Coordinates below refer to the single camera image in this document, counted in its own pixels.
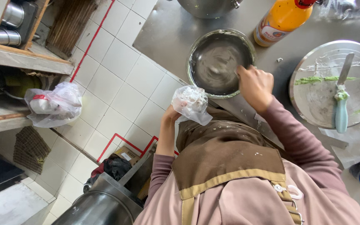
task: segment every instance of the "bottle label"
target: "bottle label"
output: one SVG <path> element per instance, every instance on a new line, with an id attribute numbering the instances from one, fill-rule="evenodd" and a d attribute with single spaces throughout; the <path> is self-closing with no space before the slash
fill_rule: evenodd
<path id="1" fill-rule="evenodd" d="M 256 26 L 255 29 L 257 38 L 268 45 L 271 45 L 281 39 L 283 39 L 287 34 L 291 32 L 282 31 L 272 27 L 267 20 L 267 14 L 262 18 L 260 23 Z"/>

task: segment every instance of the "right hand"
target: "right hand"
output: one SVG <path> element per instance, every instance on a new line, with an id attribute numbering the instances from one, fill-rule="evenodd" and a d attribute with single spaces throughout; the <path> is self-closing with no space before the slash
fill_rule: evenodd
<path id="1" fill-rule="evenodd" d="M 238 66 L 237 74 L 240 80 L 240 92 L 244 99 L 257 113 L 265 112 L 273 100 L 273 75 L 258 70 L 252 65 L 248 69 Z"/>

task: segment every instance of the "metal canister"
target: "metal canister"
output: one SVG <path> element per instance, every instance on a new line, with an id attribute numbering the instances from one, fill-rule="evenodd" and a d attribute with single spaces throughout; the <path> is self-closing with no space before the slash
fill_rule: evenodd
<path id="1" fill-rule="evenodd" d="M 12 28 L 18 28 L 22 25 L 24 19 L 23 7 L 10 2 L 5 10 L 2 24 Z"/>
<path id="2" fill-rule="evenodd" d="M 18 46 L 21 43 L 22 38 L 15 30 L 0 29 L 0 44 Z"/>

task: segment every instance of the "left hand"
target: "left hand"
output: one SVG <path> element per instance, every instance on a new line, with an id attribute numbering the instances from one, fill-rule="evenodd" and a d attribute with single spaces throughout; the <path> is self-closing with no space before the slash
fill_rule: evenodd
<path id="1" fill-rule="evenodd" d="M 174 110 L 172 105 L 169 105 L 167 108 L 165 114 L 162 116 L 162 120 L 171 120 L 176 121 L 181 116 L 180 113 L 178 113 L 176 110 Z"/>

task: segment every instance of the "hand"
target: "hand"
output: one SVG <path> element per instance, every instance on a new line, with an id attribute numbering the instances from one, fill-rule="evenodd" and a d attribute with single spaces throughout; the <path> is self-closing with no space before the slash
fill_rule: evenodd
<path id="1" fill-rule="evenodd" d="M 254 66 L 245 69 L 237 67 L 238 79 L 240 80 L 240 92 L 244 99 L 258 113 L 265 112 L 273 100 L 273 75 Z"/>
<path id="2" fill-rule="evenodd" d="M 162 120 L 170 120 L 170 121 L 176 121 L 181 116 L 180 113 L 178 113 L 176 110 L 174 110 L 172 105 L 169 105 L 166 112 L 162 116 Z"/>

